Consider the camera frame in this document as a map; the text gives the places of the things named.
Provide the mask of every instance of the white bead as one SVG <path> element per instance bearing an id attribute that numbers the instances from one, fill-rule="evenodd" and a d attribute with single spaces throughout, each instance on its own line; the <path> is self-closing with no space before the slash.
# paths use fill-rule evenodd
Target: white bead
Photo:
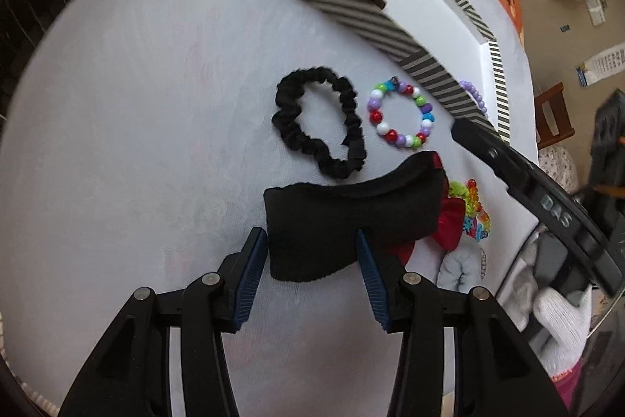
<path id="1" fill-rule="evenodd" d="M 387 122 L 381 122 L 380 124 L 376 126 L 377 134 L 380 135 L 381 137 L 387 134 L 390 130 L 391 128 L 389 127 Z"/>

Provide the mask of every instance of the hair tie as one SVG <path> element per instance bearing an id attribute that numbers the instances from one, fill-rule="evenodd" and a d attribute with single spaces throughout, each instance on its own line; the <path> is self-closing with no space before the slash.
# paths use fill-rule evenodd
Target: hair tie
<path id="1" fill-rule="evenodd" d="M 333 90 L 339 93 L 341 109 L 345 114 L 343 124 L 347 129 L 347 135 L 342 145 L 348 148 L 346 160 L 332 158 L 326 143 L 320 139 L 310 138 L 296 122 L 296 118 L 302 113 L 298 100 L 304 95 L 304 84 L 307 82 L 323 84 L 326 81 L 332 85 Z M 271 118 L 271 122 L 280 131 L 280 138 L 289 149 L 300 150 L 315 158 L 323 175 L 335 179 L 347 179 L 352 172 L 363 168 L 364 160 L 367 158 L 361 119 L 355 113 L 356 96 L 349 79 L 337 77 L 329 68 L 296 70 L 286 75 L 277 84 L 276 105 L 280 109 Z"/>

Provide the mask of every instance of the blue object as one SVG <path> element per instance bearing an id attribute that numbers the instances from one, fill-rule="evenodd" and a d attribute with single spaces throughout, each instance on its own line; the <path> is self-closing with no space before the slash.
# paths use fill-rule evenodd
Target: blue object
<path id="1" fill-rule="evenodd" d="M 382 325 L 382 329 L 388 331 L 391 326 L 391 315 L 386 286 L 384 286 L 373 253 L 362 230 L 358 230 L 355 235 L 355 252 L 362 272 L 362 279 L 369 295 L 373 316 Z"/>
<path id="2" fill-rule="evenodd" d="M 265 260 L 267 260 L 268 245 L 267 233 L 263 230 L 256 239 L 248 264 L 243 270 L 241 281 L 236 289 L 236 303 L 232 321 L 235 323 L 237 331 L 248 321 L 252 311 L 252 304 L 254 304 L 256 291 L 263 275 Z"/>

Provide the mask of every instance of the wooden stool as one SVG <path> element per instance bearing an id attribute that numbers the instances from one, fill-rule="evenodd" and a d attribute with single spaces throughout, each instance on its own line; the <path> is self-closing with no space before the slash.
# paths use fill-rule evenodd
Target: wooden stool
<path id="1" fill-rule="evenodd" d="M 564 85 L 560 82 L 551 87 L 548 91 L 534 98 L 536 131 L 538 131 L 538 136 L 540 137 L 540 142 L 538 142 L 539 150 L 553 145 L 554 143 L 561 142 L 575 134 L 575 130 L 573 126 L 571 126 L 571 120 L 569 119 L 569 112 L 566 110 L 563 90 Z M 549 104 L 551 112 L 553 112 L 557 134 L 552 133 L 549 124 L 547 124 L 545 111 L 543 110 L 543 105 L 545 103 Z"/>

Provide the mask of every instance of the metal pin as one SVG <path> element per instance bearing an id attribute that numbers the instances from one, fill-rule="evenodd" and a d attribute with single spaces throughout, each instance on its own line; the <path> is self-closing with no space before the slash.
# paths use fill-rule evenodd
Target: metal pin
<path id="1" fill-rule="evenodd" d="M 473 289 L 473 296 L 479 301 L 485 301 L 491 296 L 491 293 L 483 286 L 476 286 Z"/>
<path id="2" fill-rule="evenodd" d="M 209 272 L 208 274 L 202 276 L 202 283 L 206 286 L 213 286 L 217 285 L 217 283 L 220 282 L 220 279 L 220 276 L 216 272 Z"/>
<path id="3" fill-rule="evenodd" d="M 145 301 L 150 296 L 151 290 L 147 286 L 142 286 L 134 291 L 132 296 L 138 301 Z"/>
<path id="4" fill-rule="evenodd" d="M 405 273 L 403 279 L 408 285 L 418 285 L 421 282 L 421 276 L 416 272 Z"/>

